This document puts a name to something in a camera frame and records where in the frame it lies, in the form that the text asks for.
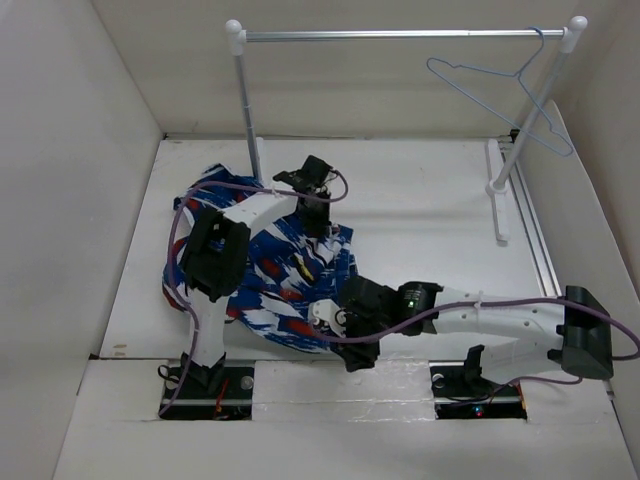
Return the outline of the blue white red patterned trousers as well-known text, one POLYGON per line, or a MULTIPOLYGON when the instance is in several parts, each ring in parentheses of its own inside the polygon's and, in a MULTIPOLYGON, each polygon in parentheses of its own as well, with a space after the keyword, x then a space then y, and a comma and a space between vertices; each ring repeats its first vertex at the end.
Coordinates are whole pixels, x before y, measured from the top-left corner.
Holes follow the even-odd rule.
MULTIPOLYGON (((187 192, 207 181, 263 186, 250 176, 237 175, 217 163, 204 170, 187 192)), ((174 242, 172 259, 176 287, 185 301, 192 302, 185 287, 184 272, 176 262, 182 256, 194 221, 207 207, 231 207, 252 195, 253 192, 246 190, 209 186, 187 203, 184 214, 189 226, 186 236, 174 242)), ((290 349, 310 354, 329 352, 333 346, 315 337, 309 329, 309 306, 323 299, 337 303, 338 291, 344 282, 358 273, 351 251, 354 230, 336 223, 330 228, 324 237, 311 237, 292 214, 257 234, 250 242, 244 279, 229 299, 227 318, 290 349)))

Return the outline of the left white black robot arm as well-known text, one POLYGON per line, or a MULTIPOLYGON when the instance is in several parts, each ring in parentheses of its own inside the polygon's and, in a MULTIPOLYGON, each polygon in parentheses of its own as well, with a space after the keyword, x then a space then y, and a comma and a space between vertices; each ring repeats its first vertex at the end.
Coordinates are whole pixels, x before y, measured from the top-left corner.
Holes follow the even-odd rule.
POLYGON ((180 384, 188 383, 205 397, 220 390, 228 303, 245 280, 253 241, 282 221, 294 225, 291 235, 279 239, 286 246, 328 236, 329 208, 336 200, 329 184, 342 177, 313 155, 300 168, 276 174, 270 187, 215 165, 177 198, 163 291, 192 318, 191 344, 180 360, 180 384), (190 230, 178 239, 175 231, 182 219, 190 230))

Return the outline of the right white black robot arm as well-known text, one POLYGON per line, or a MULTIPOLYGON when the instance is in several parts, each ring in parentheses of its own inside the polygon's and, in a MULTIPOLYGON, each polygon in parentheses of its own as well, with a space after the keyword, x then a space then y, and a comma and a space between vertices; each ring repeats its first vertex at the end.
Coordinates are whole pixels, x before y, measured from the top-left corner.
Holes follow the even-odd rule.
POLYGON ((392 330, 407 336, 475 333, 505 338, 468 350, 462 381, 483 394, 496 384, 561 370, 574 377, 609 380, 614 374, 607 311, 585 288, 568 286, 559 298, 534 303, 466 293, 431 282, 398 289, 361 276, 338 295, 332 328, 342 338, 392 330))

